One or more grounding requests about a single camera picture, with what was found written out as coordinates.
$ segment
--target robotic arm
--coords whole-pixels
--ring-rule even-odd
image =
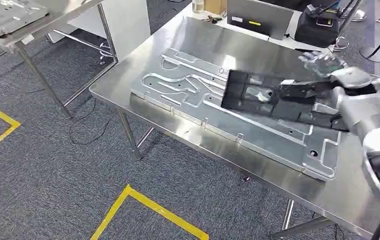
[[[307,52],[299,59],[306,69],[335,83],[333,104],[350,132],[359,137],[364,151],[363,172],[380,198],[380,81],[334,56]],[[378,239],[380,223],[372,237]]]

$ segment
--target black plastic part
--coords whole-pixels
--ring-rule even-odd
[[[285,78],[275,75],[230,70],[221,107],[244,113],[257,114],[275,119],[312,124],[328,129],[348,131],[340,115],[312,111],[315,97],[304,97],[296,91],[283,89]],[[260,100],[255,94],[259,91]]]

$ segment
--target metal stand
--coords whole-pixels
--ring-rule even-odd
[[[295,204],[295,201],[289,199],[287,202],[287,208],[285,210],[285,215],[283,218],[283,224],[281,227],[281,230],[286,230],[289,228],[289,223],[290,223],[290,217],[292,216],[292,210],[293,210],[293,205]]]
[[[338,37],[336,39],[336,44],[334,45],[334,51],[340,52],[340,51],[343,51],[349,47],[349,42],[342,36],[342,34],[346,30],[346,28],[348,27],[351,20],[354,18],[354,16],[357,13],[357,10],[360,7],[361,3],[362,3],[362,0],[357,0],[355,2],[355,5],[349,11],[349,13],[347,14],[347,17],[344,19],[344,22],[341,24],[340,29],[339,29],[339,34],[338,34]]]
[[[359,50],[359,53],[361,54],[361,56],[363,56],[367,60],[370,60],[371,62],[380,63],[380,50],[374,53],[375,50],[376,49],[374,47],[365,46]]]
[[[380,63],[380,44],[376,49],[372,47],[363,47],[359,50],[359,53],[367,60]]]
[[[318,218],[309,220],[307,222],[296,225],[294,227],[276,232],[273,235],[271,235],[271,238],[275,240],[275,239],[282,239],[284,237],[296,236],[296,235],[300,235],[300,234],[304,234],[306,232],[312,231],[314,229],[325,228],[333,224],[335,223],[332,222],[331,220],[323,216],[320,216]]]
[[[133,135],[133,131],[131,130],[130,123],[128,122],[127,115],[119,111],[119,116],[121,118],[121,123],[124,128],[126,138],[128,139],[129,144],[131,145],[132,152],[134,153],[134,156],[140,160],[142,159],[142,155],[140,154],[139,148],[143,144],[143,142],[149,137],[149,135],[155,130],[154,127],[149,128],[146,133],[141,137],[141,139],[136,143],[136,140]]]
[[[348,47],[349,47],[348,40],[346,40],[346,38],[344,36],[340,36],[337,38],[333,50],[335,52],[340,52],[340,51],[347,49]]]
[[[351,21],[352,22],[362,22],[367,18],[367,14],[365,11],[358,9],[356,10],[355,14],[353,15]]]
[[[59,100],[58,96],[56,96],[55,92],[50,87],[50,85],[48,84],[47,80],[44,78],[44,76],[41,74],[41,72],[37,69],[37,67],[35,66],[35,64],[31,60],[30,56],[28,56],[27,53],[25,52],[25,50],[24,50],[25,45],[22,42],[17,42],[15,44],[15,46],[16,46],[19,54],[20,54],[20,56],[23,58],[23,60],[27,64],[27,66],[31,69],[31,71],[38,78],[39,82],[44,87],[44,89],[47,91],[47,93],[49,94],[49,96],[54,100],[54,102],[56,103],[56,105],[58,105],[60,107],[60,109],[65,113],[65,115],[68,118],[71,118],[71,114],[66,109],[66,106],[69,105],[74,99],[76,99],[80,94],[82,94],[91,84],[93,84],[95,81],[97,81],[103,74],[105,74],[114,65],[116,65],[119,62],[118,58],[117,58],[117,54],[115,52],[114,43],[112,41],[111,32],[109,31],[108,23],[107,23],[107,20],[106,20],[106,17],[105,17],[105,12],[103,10],[103,7],[102,7],[101,3],[99,3],[97,5],[97,9],[98,9],[98,12],[99,12],[99,15],[100,15],[101,22],[103,24],[104,32],[106,33],[107,43],[109,44],[110,52],[106,51],[106,50],[104,50],[102,48],[99,48],[98,46],[96,46],[96,45],[94,45],[94,44],[92,44],[90,42],[81,40],[79,38],[76,38],[74,36],[66,34],[66,33],[64,33],[62,31],[59,31],[59,30],[56,30],[56,29],[53,30],[55,33],[58,33],[58,34],[60,34],[62,36],[70,38],[70,39],[72,39],[74,41],[77,41],[77,42],[79,42],[81,44],[84,44],[84,45],[86,45],[86,46],[88,46],[90,48],[96,49],[96,50],[98,50],[100,52],[103,52],[104,54],[109,55],[110,57],[113,58],[113,62],[111,64],[109,64],[105,69],[103,69],[100,73],[98,73],[95,77],[93,77],[84,86],[82,86],[80,89],[78,89],[71,97],[69,97],[63,103]]]
[[[101,49],[108,49],[110,50],[111,48],[109,47],[108,45],[108,42],[105,41],[105,42],[102,42],[99,46]],[[100,54],[100,65],[104,65],[106,62],[104,61],[104,58],[112,58],[113,56],[110,55],[110,54],[106,54],[105,52],[103,51],[99,51],[99,54]]]

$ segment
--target metal tray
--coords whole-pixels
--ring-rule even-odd
[[[0,0],[0,36],[13,33],[47,13],[45,6],[30,0]]]
[[[145,72],[131,85],[140,98],[308,176],[334,178],[339,131],[223,109],[228,70],[172,48]]]

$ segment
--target black case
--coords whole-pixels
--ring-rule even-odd
[[[299,17],[294,40],[320,48],[335,44],[339,35],[339,22],[335,19],[331,19],[331,22],[332,26],[318,25],[317,19],[309,17],[306,9]]]

